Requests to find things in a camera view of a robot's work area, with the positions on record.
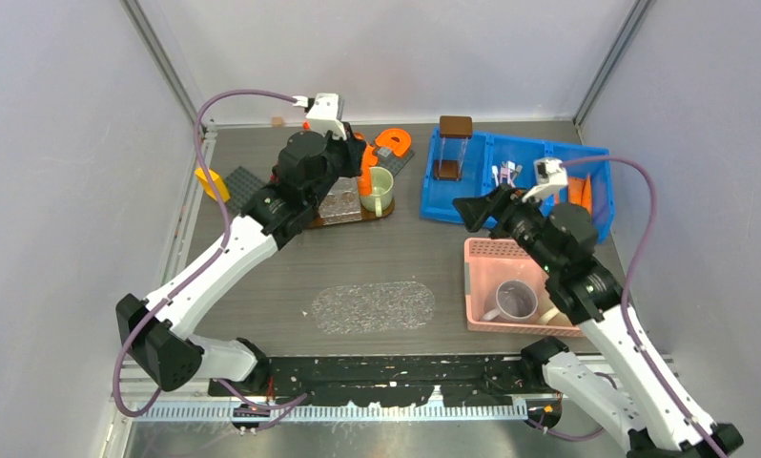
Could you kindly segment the clear glass toothbrush holder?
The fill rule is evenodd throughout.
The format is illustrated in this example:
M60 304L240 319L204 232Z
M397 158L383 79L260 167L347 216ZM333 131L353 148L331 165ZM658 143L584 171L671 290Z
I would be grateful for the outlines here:
M323 225L335 225L361 220L360 194L354 177L341 177L319 205Z

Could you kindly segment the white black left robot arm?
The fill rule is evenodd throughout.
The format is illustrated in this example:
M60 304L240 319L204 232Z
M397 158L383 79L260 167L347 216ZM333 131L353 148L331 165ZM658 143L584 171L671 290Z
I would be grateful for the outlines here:
M268 182L236 216L224 218L220 238L183 271L145 298L128 294L115 307L122 354L163 392L196 377L226 379L247 395L267 386L269 371L248 345L203 338L195 328L249 271L311 225L339 179L360 175L366 144L342 121L342 98L289 100L304 110L308 126L289 137Z

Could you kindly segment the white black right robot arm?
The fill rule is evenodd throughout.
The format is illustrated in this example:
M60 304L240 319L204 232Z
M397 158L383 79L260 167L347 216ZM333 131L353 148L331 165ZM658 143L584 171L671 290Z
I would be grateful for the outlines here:
M727 457L742 447L738 428L715 421L672 374L639 322L628 285L595 256L599 238L591 214L578 204L544 199L568 182L567 163L534 164L529 188L498 185L481 197L455 198L469 232L487 228L512 239L544 271L554 305L595 345L619 380L613 386L554 337L521 352L521 379L533 391L564 394L596 421L628 457Z

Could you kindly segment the light green mug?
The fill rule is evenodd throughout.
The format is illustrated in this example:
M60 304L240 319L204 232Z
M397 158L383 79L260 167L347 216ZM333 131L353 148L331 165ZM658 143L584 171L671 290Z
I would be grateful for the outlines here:
M360 196L360 204L369 211L374 211L378 216L393 199L394 177L387 169L375 166L371 168L372 193L368 196Z

